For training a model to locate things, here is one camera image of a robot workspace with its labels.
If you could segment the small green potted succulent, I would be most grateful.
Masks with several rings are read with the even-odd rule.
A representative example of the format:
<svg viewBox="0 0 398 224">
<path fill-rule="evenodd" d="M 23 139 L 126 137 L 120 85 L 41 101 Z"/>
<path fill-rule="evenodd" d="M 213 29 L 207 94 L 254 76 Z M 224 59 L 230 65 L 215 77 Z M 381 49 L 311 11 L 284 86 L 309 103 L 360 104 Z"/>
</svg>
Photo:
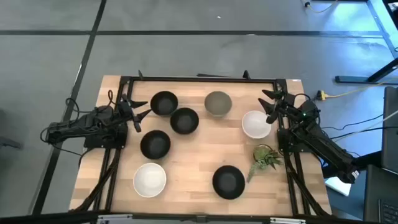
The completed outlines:
<svg viewBox="0 0 398 224">
<path fill-rule="evenodd" d="M 251 181 L 257 170 L 265 170 L 268 167 L 276 170 L 276 165 L 282 165 L 280 154 L 267 144 L 256 146 L 253 150 L 252 156 L 254 162 L 249 169 L 248 176 L 246 178 L 247 183 Z"/>
</svg>

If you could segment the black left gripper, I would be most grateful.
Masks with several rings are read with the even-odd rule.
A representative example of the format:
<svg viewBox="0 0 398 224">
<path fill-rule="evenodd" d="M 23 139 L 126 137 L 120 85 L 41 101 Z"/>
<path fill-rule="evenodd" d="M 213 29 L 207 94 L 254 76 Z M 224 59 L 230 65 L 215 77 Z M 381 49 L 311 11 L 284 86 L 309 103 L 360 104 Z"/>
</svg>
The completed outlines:
<svg viewBox="0 0 398 224">
<path fill-rule="evenodd" d="M 120 102 L 118 103 L 118 111 L 124 121 L 132 121 L 134 129 L 137 133 L 141 132 L 141 121 L 152 111 L 145 110 L 141 113 L 134 114 L 133 109 L 139 108 L 147 104 L 147 101 L 133 101 L 127 97 L 127 94 L 122 94 Z"/>
</svg>

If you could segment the white paper sheet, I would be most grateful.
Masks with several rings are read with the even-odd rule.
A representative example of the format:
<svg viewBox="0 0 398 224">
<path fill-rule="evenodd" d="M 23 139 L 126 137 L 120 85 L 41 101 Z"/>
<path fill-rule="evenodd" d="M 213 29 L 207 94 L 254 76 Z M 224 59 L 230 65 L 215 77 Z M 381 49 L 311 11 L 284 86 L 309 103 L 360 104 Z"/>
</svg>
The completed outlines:
<svg viewBox="0 0 398 224">
<path fill-rule="evenodd" d="M 352 184 L 344 183 L 337 177 L 328 178 L 325 181 L 325 185 L 341 195 L 344 195 L 345 197 L 349 196 L 352 186 Z"/>
</svg>

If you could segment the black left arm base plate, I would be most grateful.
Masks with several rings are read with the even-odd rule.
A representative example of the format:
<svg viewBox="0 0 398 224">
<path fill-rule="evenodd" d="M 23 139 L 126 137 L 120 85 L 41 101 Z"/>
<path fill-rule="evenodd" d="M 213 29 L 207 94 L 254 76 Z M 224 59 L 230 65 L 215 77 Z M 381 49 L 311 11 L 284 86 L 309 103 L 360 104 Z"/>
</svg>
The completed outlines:
<svg viewBox="0 0 398 224">
<path fill-rule="evenodd" d="M 112 129 L 106 129 L 103 133 L 95 134 L 85 138 L 85 148 L 123 148 L 126 144 L 128 126 L 121 124 Z"/>
</svg>

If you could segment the black bowl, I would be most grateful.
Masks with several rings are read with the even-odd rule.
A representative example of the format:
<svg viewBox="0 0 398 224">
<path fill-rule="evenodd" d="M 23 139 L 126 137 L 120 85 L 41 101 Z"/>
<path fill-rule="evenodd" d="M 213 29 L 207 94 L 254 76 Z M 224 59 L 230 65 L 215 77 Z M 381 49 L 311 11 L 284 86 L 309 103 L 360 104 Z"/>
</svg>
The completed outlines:
<svg viewBox="0 0 398 224">
<path fill-rule="evenodd" d="M 243 173 L 237 167 L 225 165 L 214 172 L 212 186 L 221 198 L 234 200 L 244 192 L 246 181 Z"/>
<path fill-rule="evenodd" d="M 170 91 L 160 91 L 150 101 L 151 110 L 159 116 L 171 115 L 177 107 L 178 98 Z"/>
<path fill-rule="evenodd" d="M 163 158 L 170 151 L 170 147 L 170 137 L 161 130 L 146 133 L 140 142 L 142 154 L 152 160 Z"/>
<path fill-rule="evenodd" d="M 170 117 L 170 125 L 178 134 L 191 134 L 199 125 L 199 116 L 191 108 L 179 108 Z"/>
</svg>

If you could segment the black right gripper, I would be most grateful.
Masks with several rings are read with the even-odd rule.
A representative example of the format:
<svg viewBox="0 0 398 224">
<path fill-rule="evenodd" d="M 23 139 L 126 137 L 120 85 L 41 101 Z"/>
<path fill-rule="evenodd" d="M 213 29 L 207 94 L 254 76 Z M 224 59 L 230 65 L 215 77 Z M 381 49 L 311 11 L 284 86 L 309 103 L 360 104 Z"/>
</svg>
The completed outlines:
<svg viewBox="0 0 398 224">
<path fill-rule="evenodd" d="M 261 106 L 268 115 L 267 123 L 272 124 L 280 115 L 286 116 L 293 121 L 298 121 L 300 118 L 300 111 L 294 106 L 295 96 L 283 90 L 269 91 L 262 90 L 263 94 L 270 99 L 275 100 L 274 104 L 258 98 Z"/>
</svg>

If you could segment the black keyboard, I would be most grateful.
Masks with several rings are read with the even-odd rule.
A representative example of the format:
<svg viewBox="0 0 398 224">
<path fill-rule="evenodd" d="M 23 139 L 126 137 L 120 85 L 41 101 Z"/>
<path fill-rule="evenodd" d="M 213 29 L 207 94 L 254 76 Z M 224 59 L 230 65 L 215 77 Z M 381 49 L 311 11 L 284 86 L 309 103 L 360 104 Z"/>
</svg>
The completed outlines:
<svg viewBox="0 0 398 224">
<path fill-rule="evenodd" d="M 379 200 L 379 221 L 382 224 L 398 224 L 398 202 Z"/>
</svg>

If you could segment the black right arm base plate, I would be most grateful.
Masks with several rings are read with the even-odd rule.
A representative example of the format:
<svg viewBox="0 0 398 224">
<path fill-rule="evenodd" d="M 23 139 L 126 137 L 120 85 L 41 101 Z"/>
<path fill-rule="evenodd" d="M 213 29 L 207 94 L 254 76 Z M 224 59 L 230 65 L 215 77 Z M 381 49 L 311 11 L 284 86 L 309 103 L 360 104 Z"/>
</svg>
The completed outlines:
<svg viewBox="0 0 398 224">
<path fill-rule="evenodd" d="M 279 129 L 277 138 L 281 152 L 311 152 L 310 148 L 288 129 Z"/>
</svg>

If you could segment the black aluminium table frame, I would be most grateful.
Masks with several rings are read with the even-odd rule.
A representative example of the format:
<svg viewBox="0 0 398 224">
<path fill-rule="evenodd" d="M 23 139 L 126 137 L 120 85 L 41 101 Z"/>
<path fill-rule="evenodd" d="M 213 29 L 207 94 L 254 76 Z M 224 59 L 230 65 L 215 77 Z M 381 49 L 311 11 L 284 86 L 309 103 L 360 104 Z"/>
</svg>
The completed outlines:
<svg viewBox="0 0 398 224">
<path fill-rule="evenodd" d="M 258 140 L 246 136 L 241 127 L 247 112 L 261 109 L 258 98 L 262 98 L 262 90 L 273 88 L 271 83 L 146 77 L 129 80 L 121 86 L 122 80 L 121 76 L 104 76 L 91 104 L 105 105 L 108 91 L 130 93 L 135 101 L 150 101 L 157 92 L 168 90 L 176 94 L 179 106 L 195 110 L 200 122 L 195 132 L 180 135 L 172 130 L 168 117 L 149 113 L 142 121 L 141 133 L 130 127 L 126 146 L 121 151 L 113 194 L 103 192 L 100 208 L 108 208 L 114 213 L 230 218 L 292 214 L 284 166 L 258 172 L 245 186 L 243 194 L 234 200 L 219 197 L 212 186 L 213 174 L 221 166 L 235 166 L 247 174 L 252 164 L 252 150 L 258 144 L 278 148 L 275 131 Z M 214 117 L 206 111 L 205 97 L 212 91 L 223 91 L 231 97 L 233 104 L 227 115 Z M 167 183 L 158 196 L 144 198 L 134 190 L 133 178 L 136 170 L 147 163 L 139 147 L 142 136 L 155 129 L 164 131 L 171 139 L 169 153 L 159 160 L 167 175 Z"/>
</svg>

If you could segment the dark monitor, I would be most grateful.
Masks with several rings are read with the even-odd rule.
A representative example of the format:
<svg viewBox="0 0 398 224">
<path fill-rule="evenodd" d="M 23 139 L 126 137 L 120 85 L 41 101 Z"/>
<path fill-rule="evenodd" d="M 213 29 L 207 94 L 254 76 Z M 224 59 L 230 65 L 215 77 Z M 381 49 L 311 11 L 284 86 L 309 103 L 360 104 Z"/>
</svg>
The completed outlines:
<svg viewBox="0 0 398 224">
<path fill-rule="evenodd" d="M 388 86 L 384 90 L 382 130 L 382 166 L 398 174 L 398 87 Z"/>
</svg>

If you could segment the white bowl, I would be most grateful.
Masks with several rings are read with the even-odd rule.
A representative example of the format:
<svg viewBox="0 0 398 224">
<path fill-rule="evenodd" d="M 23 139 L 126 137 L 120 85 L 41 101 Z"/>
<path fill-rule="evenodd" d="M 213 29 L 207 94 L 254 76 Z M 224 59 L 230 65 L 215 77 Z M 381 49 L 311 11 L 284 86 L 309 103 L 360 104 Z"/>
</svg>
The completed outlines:
<svg viewBox="0 0 398 224">
<path fill-rule="evenodd" d="M 146 163 L 136 170 L 133 178 L 134 190 L 144 198 L 158 196 L 167 183 L 167 175 L 162 166 Z"/>
<path fill-rule="evenodd" d="M 249 111 L 242 118 L 244 133 L 253 139 L 262 139 L 269 135 L 272 126 L 267 123 L 267 115 L 261 111 Z"/>
</svg>

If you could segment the black desk leg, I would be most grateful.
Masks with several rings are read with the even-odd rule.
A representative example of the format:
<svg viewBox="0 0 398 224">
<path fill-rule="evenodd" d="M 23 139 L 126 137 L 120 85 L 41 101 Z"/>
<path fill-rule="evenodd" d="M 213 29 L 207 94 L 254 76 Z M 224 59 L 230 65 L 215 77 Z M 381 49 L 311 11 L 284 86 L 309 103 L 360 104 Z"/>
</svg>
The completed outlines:
<svg viewBox="0 0 398 224">
<path fill-rule="evenodd" d="M 380 80 L 388 76 L 393 71 L 398 70 L 398 58 L 395 58 L 384 67 L 369 77 L 357 76 L 336 76 L 336 83 L 355 83 L 355 84 L 380 84 Z"/>
</svg>

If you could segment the grey bowl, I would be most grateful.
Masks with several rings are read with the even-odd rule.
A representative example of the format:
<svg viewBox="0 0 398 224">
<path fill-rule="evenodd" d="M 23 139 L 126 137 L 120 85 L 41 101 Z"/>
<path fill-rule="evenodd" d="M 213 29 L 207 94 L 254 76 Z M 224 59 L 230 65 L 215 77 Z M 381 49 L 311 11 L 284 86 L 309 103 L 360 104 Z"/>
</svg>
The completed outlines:
<svg viewBox="0 0 398 224">
<path fill-rule="evenodd" d="M 205 97 L 205 109 L 214 117 L 227 115 L 232 108 L 231 97 L 223 91 L 212 91 Z"/>
</svg>

